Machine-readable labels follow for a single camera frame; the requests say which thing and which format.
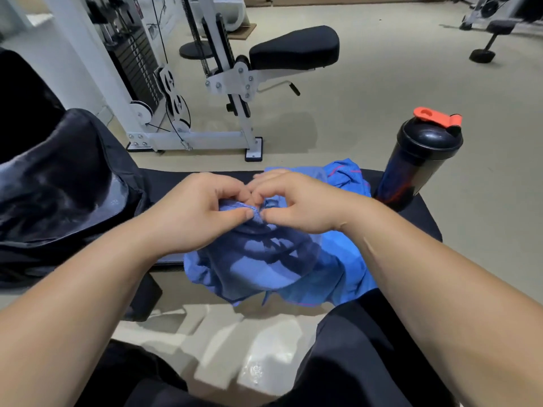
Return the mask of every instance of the finger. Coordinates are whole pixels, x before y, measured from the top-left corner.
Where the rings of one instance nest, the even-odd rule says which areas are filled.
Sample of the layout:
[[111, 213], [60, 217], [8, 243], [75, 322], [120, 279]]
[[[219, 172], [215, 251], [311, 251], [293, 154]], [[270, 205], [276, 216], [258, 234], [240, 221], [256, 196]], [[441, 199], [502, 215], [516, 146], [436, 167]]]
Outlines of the finger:
[[260, 215], [270, 224], [299, 228], [300, 212], [295, 205], [287, 208], [266, 208], [260, 212]]
[[251, 208], [236, 208], [234, 210], [213, 212], [213, 214], [220, 234], [224, 234], [253, 218], [254, 212]]
[[257, 184], [253, 189], [253, 199], [257, 205], [261, 205], [265, 198], [273, 197], [274, 195], [284, 196], [287, 191], [288, 181], [285, 175], [270, 178]]
[[285, 174], [287, 172], [291, 172], [291, 171], [278, 168], [278, 169], [266, 171], [260, 174], [255, 174], [253, 176], [253, 180], [249, 184], [247, 184], [247, 188], [249, 189], [249, 191], [253, 191], [260, 183], [268, 179], [280, 176], [281, 174]]
[[215, 174], [214, 185], [217, 198], [235, 198], [242, 203], [254, 205], [251, 192], [240, 180], [230, 176]]

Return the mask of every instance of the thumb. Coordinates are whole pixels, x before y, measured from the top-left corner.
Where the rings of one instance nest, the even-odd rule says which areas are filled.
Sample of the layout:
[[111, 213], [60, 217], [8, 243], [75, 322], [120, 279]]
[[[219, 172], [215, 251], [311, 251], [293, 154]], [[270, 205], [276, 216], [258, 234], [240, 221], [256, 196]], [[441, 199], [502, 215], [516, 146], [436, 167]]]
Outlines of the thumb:
[[253, 218], [254, 212], [250, 208], [235, 208], [234, 210], [216, 212], [216, 219], [222, 233], [245, 223]]
[[299, 228], [299, 214], [295, 206], [287, 208], [266, 208], [260, 213], [262, 218], [270, 224]]

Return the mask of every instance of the left hand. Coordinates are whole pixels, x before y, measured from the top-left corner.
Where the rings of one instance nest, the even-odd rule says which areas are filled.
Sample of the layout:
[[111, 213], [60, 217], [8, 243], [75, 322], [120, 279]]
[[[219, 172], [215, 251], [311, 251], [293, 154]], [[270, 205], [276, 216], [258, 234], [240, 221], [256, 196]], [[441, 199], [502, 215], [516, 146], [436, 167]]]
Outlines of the left hand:
[[158, 203], [134, 220], [146, 233], [153, 253], [163, 257], [207, 246], [214, 239], [253, 217], [250, 208], [219, 211], [221, 198], [254, 205], [245, 184], [224, 175], [190, 174]]

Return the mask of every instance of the right hand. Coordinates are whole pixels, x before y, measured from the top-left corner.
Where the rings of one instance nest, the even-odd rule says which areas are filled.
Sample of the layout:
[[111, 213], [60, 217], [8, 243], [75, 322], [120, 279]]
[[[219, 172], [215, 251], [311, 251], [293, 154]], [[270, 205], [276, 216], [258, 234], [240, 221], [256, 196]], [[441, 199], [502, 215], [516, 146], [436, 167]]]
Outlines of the right hand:
[[305, 174], [282, 169], [256, 174], [247, 187], [257, 205], [274, 195], [287, 200], [287, 208], [262, 210], [265, 221], [311, 234], [341, 231], [350, 217], [350, 205], [359, 198]]

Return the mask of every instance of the hand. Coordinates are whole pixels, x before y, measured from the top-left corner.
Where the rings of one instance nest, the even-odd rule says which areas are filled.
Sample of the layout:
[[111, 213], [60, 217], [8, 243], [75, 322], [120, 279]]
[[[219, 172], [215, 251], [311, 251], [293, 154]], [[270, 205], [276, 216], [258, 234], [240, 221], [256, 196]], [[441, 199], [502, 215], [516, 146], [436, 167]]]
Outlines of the hand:
[[257, 205], [274, 195], [286, 198], [287, 208], [262, 210], [261, 216], [268, 223], [312, 234], [340, 231], [350, 216], [350, 205], [361, 198], [315, 178], [283, 169], [256, 174], [247, 188]]
[[220, 212], [221, 198], [254, 205], [251, 193], [241, 181], [201, 172], [190, 174], [135, 220], [146, 232], [146, 240], [157, 256], [187, 253], [207, 246], [253, 217], [250, 208]]

